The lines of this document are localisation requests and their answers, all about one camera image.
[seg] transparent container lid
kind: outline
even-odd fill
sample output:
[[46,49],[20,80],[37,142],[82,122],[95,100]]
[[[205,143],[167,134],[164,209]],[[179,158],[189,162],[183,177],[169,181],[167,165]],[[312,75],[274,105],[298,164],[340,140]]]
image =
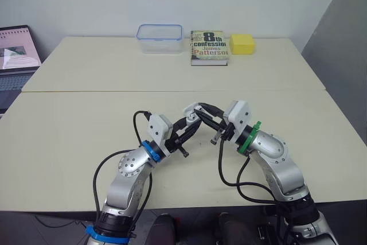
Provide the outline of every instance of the transparent container lid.
[[140,25],[136,38],[139,40],[181,40],[182,26],[176,24]]

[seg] plastic food container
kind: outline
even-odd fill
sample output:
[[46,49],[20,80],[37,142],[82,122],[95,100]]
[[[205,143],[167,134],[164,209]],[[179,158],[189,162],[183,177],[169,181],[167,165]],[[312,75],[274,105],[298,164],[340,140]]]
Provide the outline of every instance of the plastic food container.
[[143,24],[136,38],[145,54],[178,54],[183,49],[181,25]]

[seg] person's foot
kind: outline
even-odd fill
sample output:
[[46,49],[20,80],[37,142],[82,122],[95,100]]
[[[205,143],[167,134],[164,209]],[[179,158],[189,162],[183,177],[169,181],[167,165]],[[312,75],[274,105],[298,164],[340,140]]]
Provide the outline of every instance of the person's foot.
[[168,214],[160,215],[149,230],[145,245],[174,245],[174,219]]
[[218,217],[222,239],[217,242],[221,245],[255,245],[246,224],[237,216],[230,213],[221,213]]

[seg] yellow sponge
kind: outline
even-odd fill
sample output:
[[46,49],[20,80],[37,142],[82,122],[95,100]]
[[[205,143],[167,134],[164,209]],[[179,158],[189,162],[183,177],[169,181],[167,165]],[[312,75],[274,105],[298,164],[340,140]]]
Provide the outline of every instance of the yellow sponge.
[[229,47],[234,55],[252,54],[255,42],[250,34],[232,34]]

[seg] white table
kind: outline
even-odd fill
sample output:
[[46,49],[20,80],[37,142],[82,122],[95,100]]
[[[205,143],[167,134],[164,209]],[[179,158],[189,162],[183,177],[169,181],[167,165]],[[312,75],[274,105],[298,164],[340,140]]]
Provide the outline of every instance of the white table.
[[[234,92],[54,92],[22,93],[0,120],[1,211],[92,211],[92,176],[108,154],[136,148],[136,110],[165,114],[172,122],[192,102],[226,108],[232,99],[249,101],[262,130],[282,137],[301,168],[316,202],[367,198],[367,149],[323,90]],[[138,121],[148,138],[143,118]],[[214,131],[202,126],[154,170],[148,208],[251,205],[218,176]],[[234,181],[244,158],[226,145],[224,174]],[[116,173],[118,157],[98,180],[100,202]],[[243,180],[265,184],[255,161]],[[248,188],[252,197],[268,198]]]
[[192,67],[188,40],[180,55],[146,55],[135,38],[67,37],[23,91],[324,90],[287,38],[256,40],[253,55],[227,67]]

